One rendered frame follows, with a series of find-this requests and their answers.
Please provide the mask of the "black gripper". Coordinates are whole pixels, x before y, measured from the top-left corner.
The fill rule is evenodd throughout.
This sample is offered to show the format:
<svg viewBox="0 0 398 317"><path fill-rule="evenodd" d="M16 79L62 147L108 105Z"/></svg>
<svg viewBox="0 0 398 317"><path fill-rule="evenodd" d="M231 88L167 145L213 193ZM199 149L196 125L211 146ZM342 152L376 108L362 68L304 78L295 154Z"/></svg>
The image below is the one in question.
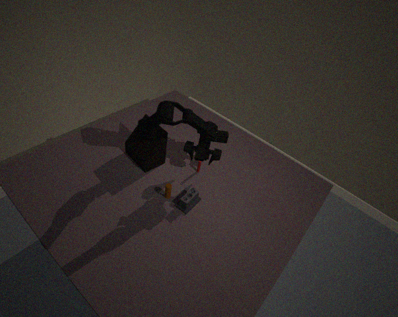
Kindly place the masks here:
<svg viewBox="0 0 398 317"><path fill-rule="evenodd" d="M210 153L210 154L212 155L212 156L211 156L211 159L210 159L210 161L209 161L209 165L210 165L210 163L212 163L212 161L214 161L214 160L220 160L220 156L221 156L221 154L222 154L222 151L221 151L220 149L216 149L216 148L215 148L215 150L210 150L210 149L209 149L210 144L211 144L211 142L210 142L210 143L203 143L203 142L201 142L200 140L199 140L199 144L198 144L198 145L200 145L200 147L206 146L206 147L207 147L207 152ZM185 146L184 146L184 148L183 148L183 150L184 150L185 152L189 153L191 160L193 160L193 151L195 150L195 147L196 147L196 146L194 146L194 142L186 141Z"/></svg>

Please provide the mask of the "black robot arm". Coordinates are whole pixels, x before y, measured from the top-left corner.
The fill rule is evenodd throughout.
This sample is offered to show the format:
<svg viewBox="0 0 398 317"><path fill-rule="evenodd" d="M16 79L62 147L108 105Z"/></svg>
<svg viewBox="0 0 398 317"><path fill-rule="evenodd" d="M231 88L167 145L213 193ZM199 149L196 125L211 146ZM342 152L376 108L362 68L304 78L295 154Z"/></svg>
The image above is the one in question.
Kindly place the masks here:
<svg viewBox="0 0 398 317"><path fill-rule="evenodd" d="M173 122L174 107L183 112L182 120ZM218 130L218 126L213 122L206 122L198 115L193 113L193 110L184 108L178 102L163 101L161 102L156 112L147 119L140 119L137 128L138 139L148 139L153 143L160 135L155 129L159 124L178 125L179 123L187 123L200 133L200 141L203 143L219 142L227 143L229 133L227 131ZM207 147L195 147L195 160L204 161L209 159L210 153L207 152Z"/></svg>

